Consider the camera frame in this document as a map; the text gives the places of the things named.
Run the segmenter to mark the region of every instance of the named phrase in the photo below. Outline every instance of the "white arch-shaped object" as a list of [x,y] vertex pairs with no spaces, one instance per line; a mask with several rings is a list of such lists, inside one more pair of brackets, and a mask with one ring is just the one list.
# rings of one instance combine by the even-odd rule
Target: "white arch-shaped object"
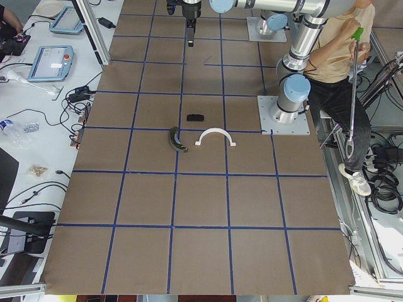
[[235,147],[235,146],[237,145],[235,142],[232,141],[231,135],[230,135],[228,132],[226,132],[224,129],[221,129],[221,128],[210,128],[210,129],[205,130],[205,131],[200,135],[199,140],[198,140],[197,142],[195,142],[195,145],[196,145],[196,146],[202,145],[202,139],[203,139],[203,137],[205,137],[205,136],[208,135],[209,133],[213,133],[213,132],[217,132],[217,133],[221,133],[221,134],[225,135],[225,136],[228,138],[228,140],[229,140],[229,145],[230,145],[231,147]]

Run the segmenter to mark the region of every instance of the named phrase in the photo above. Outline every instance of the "white table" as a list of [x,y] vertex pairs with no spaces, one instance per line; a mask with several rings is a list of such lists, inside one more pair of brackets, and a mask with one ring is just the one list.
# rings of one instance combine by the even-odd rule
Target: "white table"
[[[63,1],[66,5],[72,5],[70,1]],[[122,8],[124,0],[107,1],[102,0],[99,6],[93,6],[94,14],[97,18],[104,17],[109,19],[114,24],[117,24],[120,10]],[[46,20],[39,17],[31,17],[25,28],[29,28],[35,21]],[[106,46],[109,48],[114,29],[107,29],[103,26],[99,26],[102,36],[105,40]],[[5,118],[13,113],[17,113],[24,109],[35,109],[43,111],[50,123],[55,124],[59,122],[59,116],[62,112],[61,102],[67,91],[74,89],[75,87],[83,86],[89,82],[96,74],[102,71],[101,66],[96,60],[95,54],[89,43],[88,37],[85,32],[82,32],[78,36],[74,35],[60,35],[51,33],[48,30],[48,23],[37,23],[33,28],[27,31],[27,34],[31,35],[31,40],[28,42],[25,52],[19,57],[6,57],[1,63],[0,67],[6,64],[15,62],[32,63],[37,50],[40,46],[47,45],[71,45],[74,49],[74,60],[69,75],[63,82],[42,82],[37,85],[42,87],[50,87],[54,84],[57,87],[64,87],[60,96],[56,101],[52,101],[54,96],[47,94],[45,91],[31,87],[26,84],[22,84],[16,81],[9,81],[8,83],[0,83],[0,118]],[[17,73],[22,76],[27,76],[30,71],[30,66],[18,65],[11,66]],[[89,87],[90,90],[96,90],[98,86],[100,76],[93,80]],[[69,112],[70,119],[65,122],[66,127],[70,128],[71,125],[77,123],[78,115]],[[0,133],[0,147],[4,149],[8,154],[13,156],[20,162],[18,169],[18,175],[11,192],[10,198],[27,189],[30,186],[39,184],[44,181],[59,181],[64,184],[68,184],[68,178],[64,175],[57,175],[56,170],[63,170],[68,175],[71,174],[74,162],[77,156],[77,150],[74,147],[70,147],[69,132],[59,126],[49,126],[46,124],[44,117],[40,113],[32,111],[26,111],[20,115],[16,115],[10,118],[13,121],[21,124],[39,121],[40,129],[37,132],[30,133],[29,136],[32,139],[32,143],[25,148],[16,147],[3,133]],[[32,174],[27,173],[29,167],[33,164],[39,164],[48,167],[47,175],[39,179]],[[22,194],[20,197],[13,200],[8,206],[19,206],[20,201],[25,198],[29,198],[32,195],[32,191],[41,188],[38,186]],[[40,192],[40,194],[34,197],[27,204],[37,203],[52,203],[59,207],[62,206],[64,200],[64,192],[57,187],[46,188]],[[16,211],[54,211],[55,219],[59,217],[57,208],[52,206],[32,206],[22,209],[5,210],[4,215],[12,217]],[[38,257],[46,259],[48,250],[50,248],[51,240],[48,240],[45,251]],[[4,267],[0,267],[0,277],[4,274],[12,255],[6,256],[6,263]],[[38,268],[38,273],[34,282],[38,282],[40,275],[43,271],[45,261],[42,262]]]

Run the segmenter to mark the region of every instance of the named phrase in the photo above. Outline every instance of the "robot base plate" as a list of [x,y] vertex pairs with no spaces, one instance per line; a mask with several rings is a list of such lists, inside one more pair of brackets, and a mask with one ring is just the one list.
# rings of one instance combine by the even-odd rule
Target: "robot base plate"
[[273,103],[277,102],[277,99],[278,96],[258,96],[262,134],[269,135],[273,131],[274,135],[310,135],[305,113],[298,115],[291,124],[282,124],[271,119],[269,109]]
[[256,26],[260,17],[247,17],[247,31],[249,32],[249,41],[254,42],[278,42],[278,43],[286,43],[287,37],[285,36],[285,30],[277,31],[273,36],[264,36],[261,35]]

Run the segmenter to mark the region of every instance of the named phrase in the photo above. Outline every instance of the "beige shirt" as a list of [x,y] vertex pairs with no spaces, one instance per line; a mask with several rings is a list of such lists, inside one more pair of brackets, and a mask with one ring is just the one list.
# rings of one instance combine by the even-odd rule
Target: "beige shirt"
[[[340,33],[344,22],[352,17],[355,17],[360,22],[361,27],[364,28],[360,43],[369,42],[374,16],[375,8],[371,4],[365,9],[356,8],[351,14],[330,18],[320,33],[312,51],[329,43]],[[325,83],[336,83],[345,79],[351,66],[351,55],[348,47],[352,41],[346,40],[325,62],[317,66],[316,70],[306,72],[306,76]]]

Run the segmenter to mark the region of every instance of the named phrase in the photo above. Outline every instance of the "green handle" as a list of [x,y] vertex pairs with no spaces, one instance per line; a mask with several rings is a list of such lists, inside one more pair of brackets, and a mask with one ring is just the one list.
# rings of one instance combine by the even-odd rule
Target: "green handle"
[[363,32],[364,32],[364,29],[362,27],[359,27],[359,28],[357,28],[357,30],[355,31],[354,35],[351,38],[355,39],[356,41],[359,41]]

